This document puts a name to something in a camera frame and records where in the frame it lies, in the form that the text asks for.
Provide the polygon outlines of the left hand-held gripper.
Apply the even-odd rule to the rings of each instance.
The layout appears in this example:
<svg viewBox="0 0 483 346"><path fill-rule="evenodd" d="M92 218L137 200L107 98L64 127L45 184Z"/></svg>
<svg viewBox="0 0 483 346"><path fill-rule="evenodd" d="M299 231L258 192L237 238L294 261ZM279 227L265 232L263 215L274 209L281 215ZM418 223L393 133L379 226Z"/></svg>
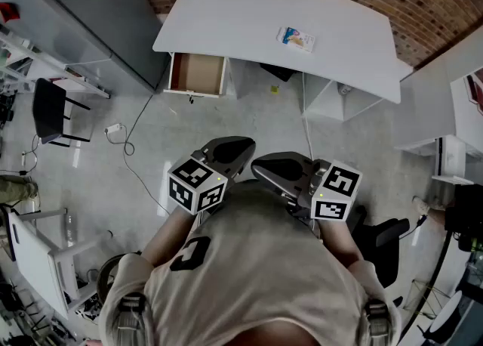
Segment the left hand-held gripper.
<svg viewBox="0 0 483 346"><path fill-rule="evenodd" d="M256 142L250 137L208 141L169 169L169 199L191 215L212 209L223 201L227 188L243 172L255 149Z"/></svg>

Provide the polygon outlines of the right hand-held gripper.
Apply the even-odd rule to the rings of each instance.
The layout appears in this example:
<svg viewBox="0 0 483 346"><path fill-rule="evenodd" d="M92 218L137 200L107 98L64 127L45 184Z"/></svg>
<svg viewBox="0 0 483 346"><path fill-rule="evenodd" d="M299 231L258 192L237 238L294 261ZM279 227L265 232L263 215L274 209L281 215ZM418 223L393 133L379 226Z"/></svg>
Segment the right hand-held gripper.
<svg viewBox="0 0 483 346"><path fill-rule="evenodd" d="M286 201L303 220L345 221L363 174L340 162L312 160L295 152L270 153L251 163L254 177Z"/></svg>

